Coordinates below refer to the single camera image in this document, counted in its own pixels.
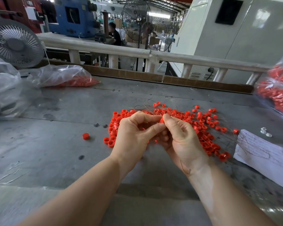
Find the brown pole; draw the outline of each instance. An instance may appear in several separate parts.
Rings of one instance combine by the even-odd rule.
[[[104,24],[104,33],[106,36],[109,36],[109,29],[108,29],[108,12],[101,12],[103,15],[103,24]]]

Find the person's left hand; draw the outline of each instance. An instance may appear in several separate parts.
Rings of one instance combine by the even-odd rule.
[[[164,123],[157,123],[161,118],[162,116],[150,115],[138,111],[132,116],[121,120],[117,140],[110,155],[110,157],[119,163],[120,180],[141,159],[148,141],[166,129]]]

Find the person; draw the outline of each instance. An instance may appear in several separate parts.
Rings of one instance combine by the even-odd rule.
[[[19,226],[98,225],[119,184],[155,139],[187,176],[214,226],[275,225],[202,149],[182,120],[137,112],[121,120],[111,155],[47,202]]]
[[[122,44],[122,40],[121,40],[121,36],[119,35],[119,32],[115,30],[116,24],[113,22],[110,22],[108,24],[108,28],[109,28],[109,35],[114,38],[113,45],[120,46]]]

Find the black hair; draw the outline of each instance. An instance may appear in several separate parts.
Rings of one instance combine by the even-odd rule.
[[[110,27],[112,27],[113,29],[115,29],[117,27],[117,25],[115,23],[113,23],[113,22],[110,22],[108,25]]]

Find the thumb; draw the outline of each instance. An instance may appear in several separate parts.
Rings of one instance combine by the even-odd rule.
[[[169,114],[163,115],[164,123],[172,134],[173,139],[183,138],[184,133],[179,124]]]
[[[164,123],[157,123],[152,126],[150,126],[148,129],[144,130],[144,136],[147,140],[150,140],[154,136],[156,136],[158,133],[161,133],[163,130],[165,130],[166,125]]]

